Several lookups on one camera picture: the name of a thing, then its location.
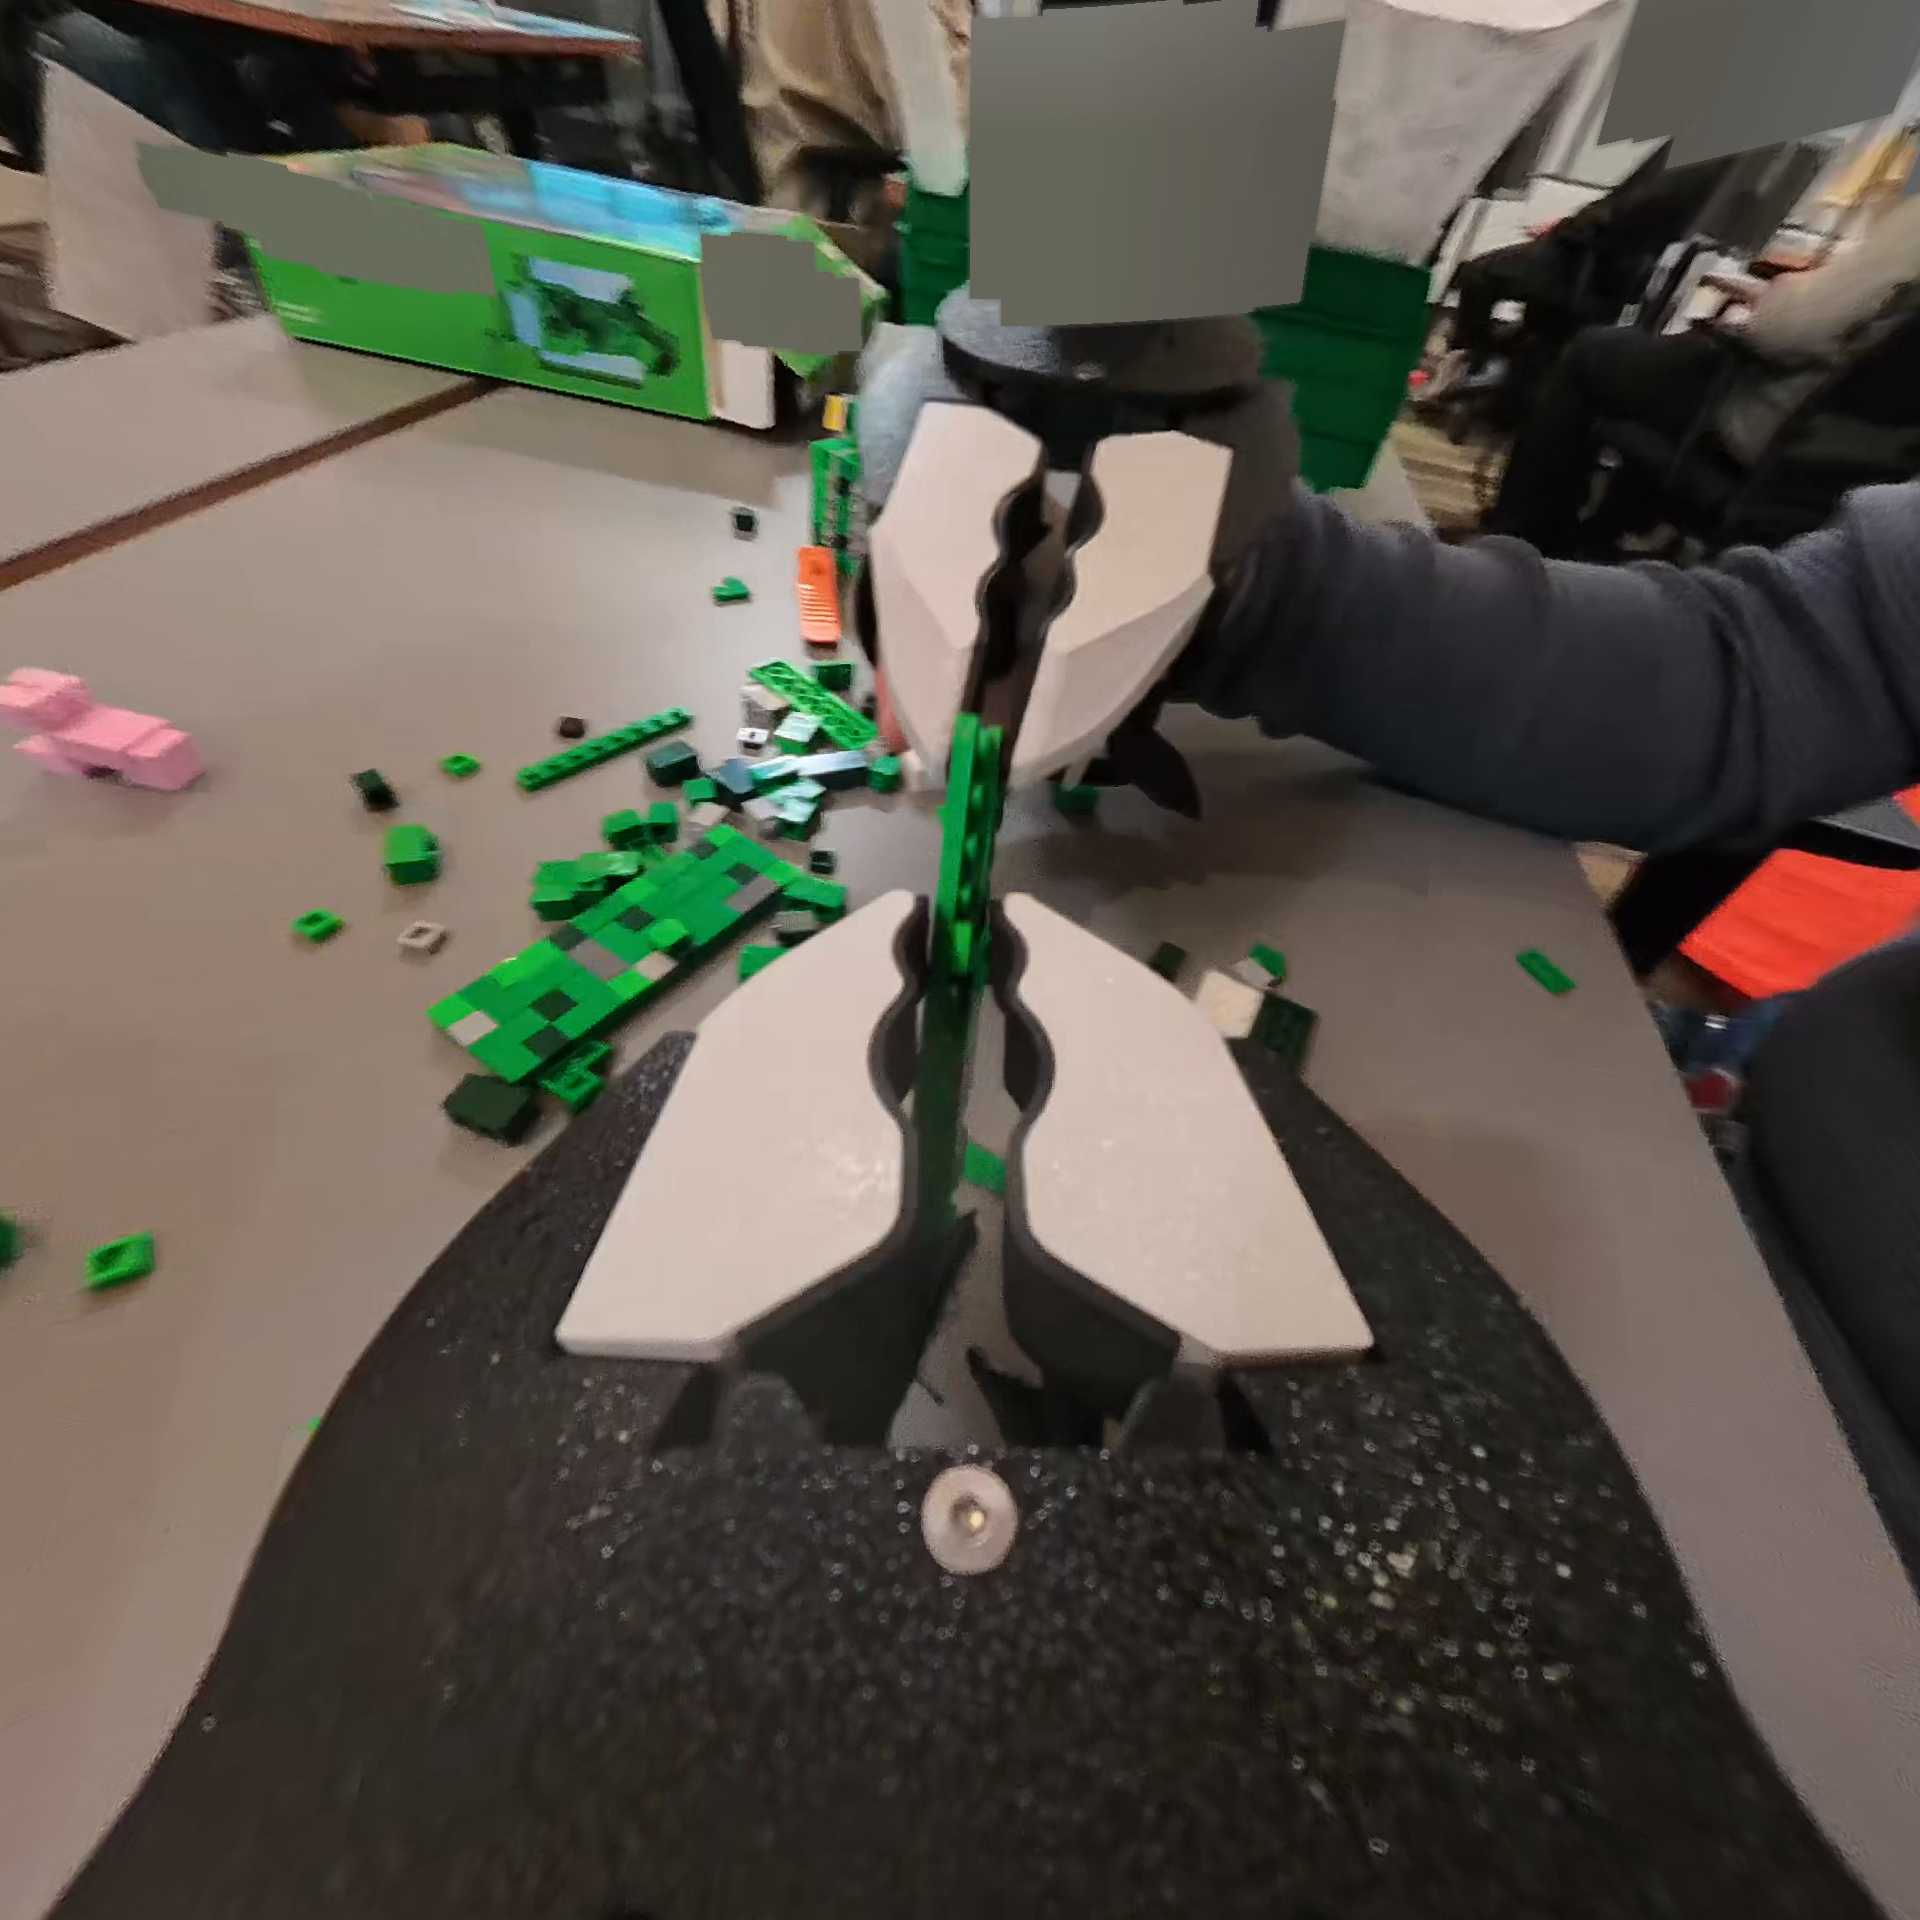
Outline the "white paper sheet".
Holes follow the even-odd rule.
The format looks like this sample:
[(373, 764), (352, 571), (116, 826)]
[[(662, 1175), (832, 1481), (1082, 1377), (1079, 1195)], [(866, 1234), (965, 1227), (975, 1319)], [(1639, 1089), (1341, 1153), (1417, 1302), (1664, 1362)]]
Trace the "white paper sheet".
[(38, 70), (47, 305), (120, 343), (208, 325), (212, 227), (162, 207), (138, 170), (181, 142), (66, 67)]

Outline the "person's right forearm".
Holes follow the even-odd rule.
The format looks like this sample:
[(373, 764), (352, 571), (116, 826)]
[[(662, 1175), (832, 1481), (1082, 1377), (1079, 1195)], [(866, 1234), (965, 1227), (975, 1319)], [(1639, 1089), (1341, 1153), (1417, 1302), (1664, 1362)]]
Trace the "person's right forearm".
[(1918, 487), (1693, 567), (1441, 543), (1302, 492), (1220, 577), (1168, 694), (1566, 841), (1773, 844), (1914, 787)]

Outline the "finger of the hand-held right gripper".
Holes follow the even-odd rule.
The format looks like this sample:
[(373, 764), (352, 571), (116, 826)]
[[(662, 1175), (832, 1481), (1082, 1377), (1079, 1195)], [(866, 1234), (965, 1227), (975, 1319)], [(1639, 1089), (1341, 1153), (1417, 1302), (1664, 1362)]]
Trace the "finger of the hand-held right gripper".
[(1047, 527), (1044, 447), (986, 409), (918, 409), (871, 527), (880, 682), (904, 746), (943, 759), (954, 721), (1015, 652), (1024, 556)]
[(1007, 787), (1089, 762), (1161, 684), (1210, 596), (1230, 482), (1232, 450), (1186, 431), (1095, 443), (1024, 649)]

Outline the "orange red object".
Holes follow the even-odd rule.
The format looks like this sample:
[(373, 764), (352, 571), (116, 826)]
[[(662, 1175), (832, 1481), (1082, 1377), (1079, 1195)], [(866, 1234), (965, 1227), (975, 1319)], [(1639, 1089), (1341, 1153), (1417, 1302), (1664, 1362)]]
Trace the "orange red object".
[(1914, 933), (1918, 873), (1768, 855), (1677, 949), (1670, 977), (1709, 1003), (1773, 1002)]

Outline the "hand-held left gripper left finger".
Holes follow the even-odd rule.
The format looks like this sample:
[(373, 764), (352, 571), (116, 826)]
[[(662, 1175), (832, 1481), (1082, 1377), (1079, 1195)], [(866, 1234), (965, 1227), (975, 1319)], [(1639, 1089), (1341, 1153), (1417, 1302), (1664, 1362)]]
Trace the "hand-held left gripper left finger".
[(701, 1021), (556, 1326), (574, 1357), (772, 1377), (888, 1441), (965, 1249), (912, 1105), (922, 895), (864, 903)]

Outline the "green storage bin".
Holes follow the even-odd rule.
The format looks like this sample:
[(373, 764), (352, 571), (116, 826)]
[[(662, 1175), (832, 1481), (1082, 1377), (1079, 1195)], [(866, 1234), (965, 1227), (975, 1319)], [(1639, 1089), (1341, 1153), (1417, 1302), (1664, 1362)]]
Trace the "green storage bin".
[[(912, 183), (896, 252), (896, 314), (901, 323), (932, 326), (932, 366), (943, 373), (934, 321), (952, 291), (968, 287), (968, 194), (949, 199)], [(1292, 389), (1302, 481), (1312, 490), (1366, 482), (1423, 348), (1428, 283), (1423, 266), (1313, 243), (1296, 301), (1220, 315), (1258, 326), (1263, 378)]]

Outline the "pink brick pig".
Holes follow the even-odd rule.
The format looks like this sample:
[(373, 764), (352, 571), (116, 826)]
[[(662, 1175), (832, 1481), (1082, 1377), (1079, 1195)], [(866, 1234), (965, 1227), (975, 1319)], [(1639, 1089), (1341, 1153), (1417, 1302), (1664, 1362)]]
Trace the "pink brick pig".
[(18, 668), (2, 682), (2, 721), (16, 751), (44, 772), (112, 778), (157, 793), (202, 779), (206, 762), (192, 734), (167, 721), (112, 706), (68, 675)]

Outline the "printed white paper bag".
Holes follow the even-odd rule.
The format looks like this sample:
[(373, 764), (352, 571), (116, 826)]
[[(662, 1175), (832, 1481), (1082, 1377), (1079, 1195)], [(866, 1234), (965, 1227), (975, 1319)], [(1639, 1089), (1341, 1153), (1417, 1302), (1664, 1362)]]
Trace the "printed white paper bag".
[(1616, 2), (1349, 2), (1313, 243), (1417, 266), (1604, 51)]

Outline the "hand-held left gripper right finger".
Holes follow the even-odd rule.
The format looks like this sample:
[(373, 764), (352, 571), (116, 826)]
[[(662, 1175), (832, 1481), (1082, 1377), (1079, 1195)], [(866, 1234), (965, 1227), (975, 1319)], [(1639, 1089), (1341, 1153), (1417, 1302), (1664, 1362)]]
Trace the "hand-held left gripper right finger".
[(1220, 1029), (1034, 895), (997, 903), (1002, 1323), (1069, 1434), (1376, 1333)]

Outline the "green mosaic tile panel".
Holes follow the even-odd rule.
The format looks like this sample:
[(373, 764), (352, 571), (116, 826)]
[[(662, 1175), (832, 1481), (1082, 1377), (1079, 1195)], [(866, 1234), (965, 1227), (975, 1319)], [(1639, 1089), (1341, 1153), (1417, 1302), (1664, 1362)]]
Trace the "green mosaic tile panel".
[(840, 919), (848, 886), (820, 871), (814, 851), (797, 855), (717, 822), (572, 919), (545, 924), (425, 1018), (474, 1070), (509, 1085), (537, 1082), (772, 917)]

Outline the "person's blue trousers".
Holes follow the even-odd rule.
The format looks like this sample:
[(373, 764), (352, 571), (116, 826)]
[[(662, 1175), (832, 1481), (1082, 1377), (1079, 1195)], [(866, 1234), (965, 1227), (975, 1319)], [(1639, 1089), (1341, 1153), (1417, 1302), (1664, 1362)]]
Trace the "person's blue trousers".
[(1918, 946), (1789, 999), (1749, 1063), (1741, 1197), (1909, 1580), (1918, 1580)]

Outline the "large green brick plate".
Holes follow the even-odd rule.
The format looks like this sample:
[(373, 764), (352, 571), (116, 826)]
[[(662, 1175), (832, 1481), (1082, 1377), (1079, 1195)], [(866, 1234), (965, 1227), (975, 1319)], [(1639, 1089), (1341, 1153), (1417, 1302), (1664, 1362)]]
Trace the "large green brick plate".
[(929, 900), (912, 1108), (918, 1230), (928, 1249), (941, 1246), (952, 1227), (966, 1155), (965, 1107), (975, 1007), (989, 977), (1001, 732), (972, 711), (952, 722), (938, 818), (943, 836)]

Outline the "green brick set box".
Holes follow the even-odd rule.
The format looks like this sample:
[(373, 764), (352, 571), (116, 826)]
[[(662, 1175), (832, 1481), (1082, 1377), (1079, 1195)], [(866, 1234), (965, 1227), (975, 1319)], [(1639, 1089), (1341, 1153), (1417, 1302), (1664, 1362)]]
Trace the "green brick set box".
[(780, 375), (820, 389), (885, 301), (799, 213), (442, 142), (279, 167), (302, 223), (247, 245), (311, 345), (762, 431)]

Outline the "grey desk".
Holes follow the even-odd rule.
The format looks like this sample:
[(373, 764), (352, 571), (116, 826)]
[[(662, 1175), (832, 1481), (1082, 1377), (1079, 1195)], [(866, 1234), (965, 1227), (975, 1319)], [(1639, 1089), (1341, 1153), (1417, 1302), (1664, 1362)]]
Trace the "grey desk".
[[(790, 652), (797, 447), (437, 394), (270, 323), (4, 378), (4, 535), (134, 505), (206, 428), (365, 426), (4, 583), (4, 668), (192, 732), (167, 799), (4, 751), (4, 1916), (44, 1916), (174, 1733), (277, 1498), (410, 1284), (532, 1157), (441, 1116), (425, 1007), (639, 785), (517, 798), (577, 714), (700, 740)], [(1010, 820), (1113, 940), (1269, 940), (1312, 1089), (1535, 1310), (1616, 1426), (1740, 1698), (1914, 1916), (1914, 1604), (1569, 847), (1181, 711), (1178, 826)]]

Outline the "long green brick plate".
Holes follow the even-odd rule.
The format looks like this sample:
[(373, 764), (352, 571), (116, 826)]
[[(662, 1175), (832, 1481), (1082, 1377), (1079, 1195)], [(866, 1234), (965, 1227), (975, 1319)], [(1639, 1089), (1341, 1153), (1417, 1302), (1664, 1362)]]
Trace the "long green brick plate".
[(668, 706), (613, 732), (574, 738), (559, 751), (522, 764), (511, 778), (514, 787), (525, 795), (542, 793), (608, 762), (652, 747), (665, 735), (682, 732), (689, 722), (689, 708)]

